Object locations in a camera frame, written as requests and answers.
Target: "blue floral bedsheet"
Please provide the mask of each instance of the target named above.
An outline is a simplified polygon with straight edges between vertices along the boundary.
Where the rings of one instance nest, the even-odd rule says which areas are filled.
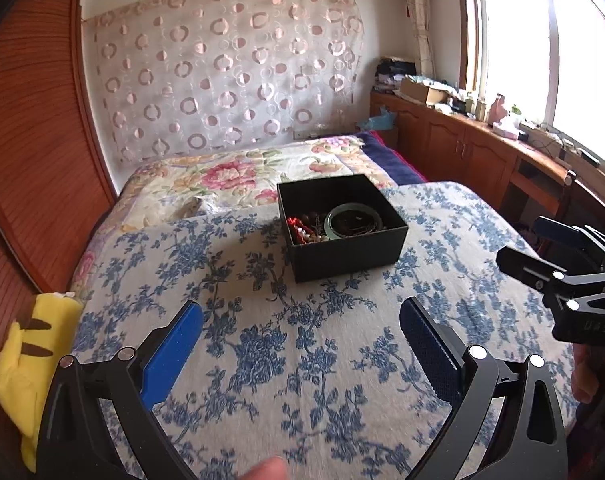
[[[300,285],[275,204],[113,238],[74,352],[81,362],[111,358],[198,301],[202,336],[154,413],[201,479],[234,478],[275,454],[296,480],[405,478],[449,413],[399,328],[413,295],[496,357],[543,355],[569,420],[569,346],[551,337],[538,295],[495,265],[505,244],[527,249],[522,238],[458,184],[384,192],[409,225],[397,264]],[[141,476],[113,407],[104,409],[123,462]],[[498,414],[492,406],[463,472],[479,463]]]

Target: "mattress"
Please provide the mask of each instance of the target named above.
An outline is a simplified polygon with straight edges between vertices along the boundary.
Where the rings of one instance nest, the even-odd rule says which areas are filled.
[[[369,132],[145,165],[130,177],[97,227],[71,290],[84,297],[86,282],[96,271],[94,262],[113,236],[181,218],[274,203],[279,182],[355,173],[365,174],[380,189],[425,181]]]
[[[297,480],[406,478],[450,412],[399,328],[410,296],[497,358],[541,354],[568,421],[570,346],[552,338],[540,296],[495,264],[506,244],[532,252],[525,241],[459,184],[383,193],[409,225],[399,261],[303,284],[274,203],[120,233],[95,261],[74,353],[93,362],[137,347],[196,300],[202,336],[153,413],[199,478],[239,476],[276,454]],[[463,474],[487,448],[496,402]],[[140,476],[113,407],[103,408]]]

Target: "metal screw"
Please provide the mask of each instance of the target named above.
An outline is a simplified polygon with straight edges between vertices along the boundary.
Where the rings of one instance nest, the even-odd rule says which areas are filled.
[[[69,368],[71,365],[73,365],[73,356],[71,356],[71,355],[63,355],[60,358],[60,361],[58,361],[58,364],[62,368]]]
[[[469,347],[469,354],[476,359],[484,359],[487,357],[487,351],[480,345]]]
[[[538,354],[530,355],[529,361],[536,368],[542,368],[544,366],[544,359],[542,357],[540,357]]]
[[[136,354],[136,351],[130,346],[125,346],[118,351],[118,358],[121,361],[128,361],[132,359]]]

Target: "window pane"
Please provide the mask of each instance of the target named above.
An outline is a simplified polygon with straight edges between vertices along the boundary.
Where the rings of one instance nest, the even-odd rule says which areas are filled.
[[[487,106],[505,95],[531,121],[542,122],[549,93],[548,0],[485,0]]]
[[[554,0],[560,75],[554,126],[605,160],[605,21],[591,0]]]

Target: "window frame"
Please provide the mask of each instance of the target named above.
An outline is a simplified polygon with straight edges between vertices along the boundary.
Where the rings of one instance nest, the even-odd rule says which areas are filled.
[[[551,131],[556,112],[559,88],[559,31],[554,0],[549,1],[549,92],[545,108],[544,123]],[[596,5],[605,20],[605,12]],[[489,40],[487,34],[487,11],[485,0],[460,0],[461,17],[461,53],[460,53],[460,88],[476,91],[484,97],[488,73]],[[562,137],[570,139],[576,148],[592,153],[601,161],[599,169],[605,174],[605,160],[579,140],[562,132]]]

